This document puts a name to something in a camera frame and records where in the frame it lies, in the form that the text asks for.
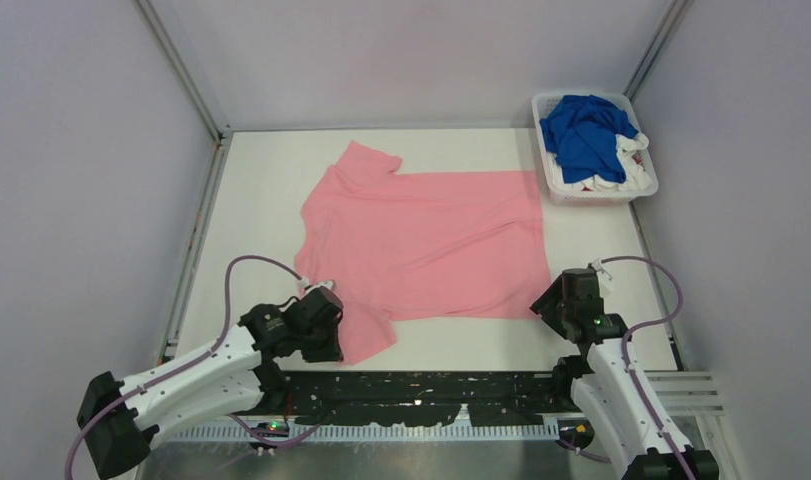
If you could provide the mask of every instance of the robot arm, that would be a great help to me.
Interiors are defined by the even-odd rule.
[[[626,362],[622,338],[628,329],[620,315],[604,313],[593,268],[565,270],[531,309],[556,333],[579,347],[581,355],[564,357],[553,369],[556,396],[585,414],[600,436],[618,478],[688,478],[665,433],[679,448],[695,478],[718,478],[711,453],[695,450],[665,412],[639,368],[631,340]],[[637,383],[630,370],[636,373]],[[650,410],[663,423],[663,431],[656,427]]]
[[[115,400],[148,381],[210,353],[210,358],[167,378],[113,409],[85,437],[96,472],[102,480],[134,468],[173,434],[210,418],[276,407],[287,394],[287,380],[274,362],[302,352],[308,362],[340,361],[337,326],[343,304],[325,286],[279,307],[260,304],[228,330],[218,346],[199,347],[161,366],[114,379],[110,372],[87,387],[77,422],[84,428]]]

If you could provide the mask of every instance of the white wall panel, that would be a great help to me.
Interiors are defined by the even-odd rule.
[[[63,478],[87,382],[155,360],[212,151],[132,2],[0,2],[0,479]]]
[[[714,374],[743,478],[811,478],[811,0],[696,2],[635,109],[687,363]]]
[[[234,130],[526,125],[538,91],[622,92],[668,5],[171,1]]]

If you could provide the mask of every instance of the white plastic basket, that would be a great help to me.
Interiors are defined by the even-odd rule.
[[[540,145],[540,158],[543,163],[543,171],[546,175],[546,186],[549,188],[549,200],[556,205],[611,205],[616,203],[628,203],[637,197],[646,197],[658,191],[658,177],[655,176],[655,169],[652,166],[652,159],[649,158],[647,150],[640,152],[641,165],[646,173],[652,178],[652,184],[646,190],[633,192],[573,192],[561,190],[555,185],[555,175],[557,171],[553,168],[552,162],[546,153],[546,144],[543,139],[543,130],[540,128],[540,119],[549,115],[564,95],[596,95],[613,103],[624,110],[629,116],[629,121],[635,128],[639,129],[638,119],[632,109],[632,102],[619,93],[601,92],[552,92],[535,95],[532,98],[532,115],[535,118],[535,129],[537,130],[538,145]]]

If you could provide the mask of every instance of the cable clip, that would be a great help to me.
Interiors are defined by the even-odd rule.
[[[590,268],[596,271],[596,279],[599,280],[600,295],[605,298],[614,291],[614,277],[602,266],[602,259],[597,258],[590,263]]]

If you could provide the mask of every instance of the white tabletop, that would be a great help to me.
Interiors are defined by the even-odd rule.
[[[536,165],[542,172],[535,161],[534,135],[531,129],[508,128],[235,134],[196,267],[178,353],[219,333],[224,272],[233,258],[258,254],[292,265],[305,240],[300,208],[351,140],[402,157],[401,173],[531,170]],[[541,181],[545,249],[553,278],[595,258],[642,254],[628,206],[556,207],[545,189]],[[619,262],[609,265],[609,272],[617,284],[605,299],[607,312],[620,313],[630,326],[661,316],[645,266]],[[232,321],[258,303],[281,303],[295,293],[290,275],[260,262],[244,262],[232,278]],[[396,345],[357,365],[306,364],[299,352],[279,364],[290,370],[550,370],[559,357],[578,353],[535,320],[428,318],[395,322],[394,328]],[[638,332],[634,342],[645,369],[675,368],[663,327]]]

